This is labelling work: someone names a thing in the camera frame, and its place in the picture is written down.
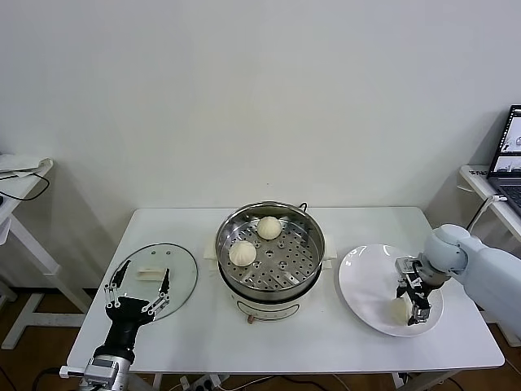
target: laptop screen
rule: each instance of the laptop screen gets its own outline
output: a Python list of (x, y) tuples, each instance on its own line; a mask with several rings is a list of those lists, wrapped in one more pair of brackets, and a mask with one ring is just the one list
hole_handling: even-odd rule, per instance
[(510, 108), (488, 176), (521, 177), (521, 106)]

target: white plate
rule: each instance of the white plate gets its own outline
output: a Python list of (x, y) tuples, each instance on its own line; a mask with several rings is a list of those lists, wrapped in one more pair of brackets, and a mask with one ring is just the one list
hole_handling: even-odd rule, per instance
[(402, 250), (385, 244), (360, 246), (349, 252), (339, 268), (339, 285), (352, 311), (372, 328), (390, 336), (419, 336), (431, 330), (443, 313), (441, 290), (429, 295), (431, 314), (425, 323), (407, 326), (397, 323), (390, 310), (396, 297), (399, 257), (410, 257)]

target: laptop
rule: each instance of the laptop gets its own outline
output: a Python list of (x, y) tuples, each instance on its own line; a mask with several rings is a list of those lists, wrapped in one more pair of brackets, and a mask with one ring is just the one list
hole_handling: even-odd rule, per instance
[(521, 216), (521, 105), (510, 107), (487, 180)]

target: perforated steamer tray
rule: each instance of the perforated steamer tray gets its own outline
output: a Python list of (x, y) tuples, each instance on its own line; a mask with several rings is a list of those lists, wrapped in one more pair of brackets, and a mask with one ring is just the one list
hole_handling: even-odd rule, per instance
[[(259, 220), (273, 216), (282, 233), (272, 240), (256, 232)], [(233, 243), (247, 240), (257, 251), (249, 266), (230, 261)], [(223, 279), (241, 296), (262, 303), (293, 300), (307, 292), (322, 268), (324, 236), (318, 224), (304, 211), (287, 204), (262, 202), (242, 207), (221, 225), (216, 254)]]

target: white wall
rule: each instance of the white wall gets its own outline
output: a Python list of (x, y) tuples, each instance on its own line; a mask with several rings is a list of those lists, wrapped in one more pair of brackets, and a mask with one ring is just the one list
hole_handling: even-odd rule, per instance
[[(446, 181), (488, 160), (521, 101), (519, 15), (515, 0), (2, 2), (0, 150), (57, 163), (18, 215), (85, 285), (140, 207), (450, 219)], [(13, 247), (4, 274), (35, 284)]]

